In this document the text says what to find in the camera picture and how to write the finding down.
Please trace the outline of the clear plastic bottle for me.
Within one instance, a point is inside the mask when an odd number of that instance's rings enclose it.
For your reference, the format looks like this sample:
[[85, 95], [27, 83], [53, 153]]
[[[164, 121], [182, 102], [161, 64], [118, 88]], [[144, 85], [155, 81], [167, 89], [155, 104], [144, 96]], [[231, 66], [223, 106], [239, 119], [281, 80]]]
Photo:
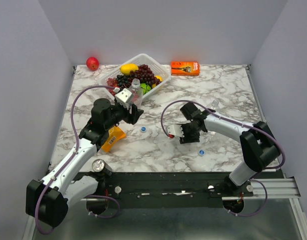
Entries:
[[132, 93], [131, 102], [140, 108], [143, 101], [143, 89], [141, 88], [141, 82], [139, 79], [134, 78], [132, 80], [129, 91]]
[[219, 101], [217, 99], [213, 100], [209, 105], [208, 108], [218, 112], [220, 110]]

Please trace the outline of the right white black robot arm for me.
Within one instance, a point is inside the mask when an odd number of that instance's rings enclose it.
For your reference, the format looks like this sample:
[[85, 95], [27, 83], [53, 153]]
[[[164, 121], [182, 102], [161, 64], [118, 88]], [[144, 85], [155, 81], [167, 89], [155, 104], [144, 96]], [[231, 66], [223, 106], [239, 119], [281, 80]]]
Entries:
[[225, 117], [210, 108], [201, 111], [192, 101], [180, 108], [180, 112], [189, 121], [178, 126], [181, 144], [198, 143], [201, 131], [215, 132], [240, 143], [243, 161], [223, 184], [224, 192], [229, 196], [235, 196], [245, 182], [262, 172], [276, 158], [285, 155], [263, 121], [251, 124]]

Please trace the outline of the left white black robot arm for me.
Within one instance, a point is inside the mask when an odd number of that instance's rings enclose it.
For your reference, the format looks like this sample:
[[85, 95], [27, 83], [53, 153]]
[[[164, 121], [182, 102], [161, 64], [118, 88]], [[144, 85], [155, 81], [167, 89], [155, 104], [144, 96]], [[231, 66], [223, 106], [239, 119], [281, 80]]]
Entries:
[[107, 141], [111, 128], [121, 121], [134, 125], [142, 114], [135, 104], [124, 107], [106, 98], [94, 102], [89, 121], [76, 135], [75, 146], [42, 180], [32, 180], [27, 185], [25, 212], [34, 217], [37, 225], [43, 222], [56, 228], [70, 207], [89, 195], [98, 198], [104, 193], [104, 184], [91, 176], [82, 177], [74, 185], [71, 182]]

